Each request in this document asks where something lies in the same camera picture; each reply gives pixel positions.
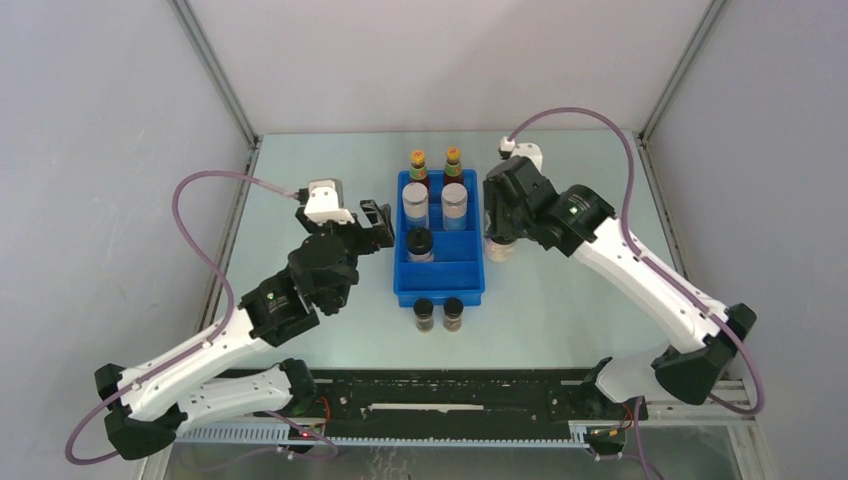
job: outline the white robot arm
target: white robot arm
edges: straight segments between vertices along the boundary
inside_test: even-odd
[[[364,228],[344,208],[337,180],[310,182],[299,197],[296,217],[310,235],[288,255],[284,270],[242,297],[226,325],[220,319],[135,367],[97,370],[103,400],[126,391],[109,405],[105,419],[107,436],[123,458],[146,457],[199,425],[263,410],[297,414],[314,402],[315,383],[300,360],[249,377],[214,378],[317,326],[316,307],[325,315],[338,313],[359,281],[358,257],[394,246],[388,205],[361,202],[372,224]]]
[[[529,238],[576,258],[617,286],[665,332],[667,344],[631,358],[604,359],[593,369],[586,383],[605,401],[623,403],[665,390],[681,401],[702,404],[736,353],[717,322],[744,339],[754,313],[744,304],[728,308],[710,298],[632,234],[625,238],[621,219],[588,187],[574,185],[558,193],[539,171],[539,147],[528,145],[502,141],[506,160],[486,176],[487,238],[498,245]],[[635,251],[628,240],[638,244]]]

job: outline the light green table surface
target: light green table surface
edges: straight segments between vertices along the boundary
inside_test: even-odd
[[[311,179],[338,178],[346,206],[359,200],[398,205],[397,172],[410,151],[427,152],[428,166],[441,168],[450,145],[462,149],[465,168],[482,181],[499,162],[503,132],[266,135],[255,175],[292,189]],[[530,131],[519,137],[544,153],[543,173],[563,191],[582,183],[620,209],[627,164],[624,149],[605,130]],[[668,246],[637,158],[631,229],[670,264]],[[294,218],[296,204],[253,187],[239,225],[228,277],[236,296],[286,265],[289,251],[306,236]],[[360,283],[340,314],[257,357],[243,367],[266,367],[294,357],[311,368],[567,368],[592,367],[607,356],[623,356],[664,341],[662,332],[633,302],[600,275],[556,250],[521,241],[509,262],[486,262],[486,292],[480,307],[463,314],[460,331],[441,325],[415,328],[412,312],[392,292],[394,252],[359,260]]]

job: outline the yellow bottle cap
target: yellow bottle cap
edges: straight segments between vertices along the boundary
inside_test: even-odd
[[[459,160],[459,147],[448,147],[446,155],[448,160]]]
[[[412,161],[413,167],[420,168],[427,162],[427,154],[424,153],[424,150],[413,150],[409,154],[409,159]]]

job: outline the white lid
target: white lid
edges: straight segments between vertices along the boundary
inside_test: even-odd
[[[461,183],[451,183],[442,189],[442,200],[451,204],[460,204],[468,200],[468,190]]]
[[[423,183],[412,182],[403,187],[403,201],[420,203],[427,200],[427,187]]]

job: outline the blue plastic bin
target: blue plastic bin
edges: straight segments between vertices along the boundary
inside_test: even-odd
[[[430,172],[430,231],[433,233],[435,261],[410,262],[406,252],[406,215],[403,213],[403,187],[409,172],[398,174],[397,242],[395,243],[394,290],[401,307],[412,307],[419,298],[435,305],[456,297],[465,306],[480,305],[486,280],[483,276],[483,233],[477,196],[477,172],[463,170],[468,190],[468,217],[465,230],[445,231],[442,226],[442,172]]]

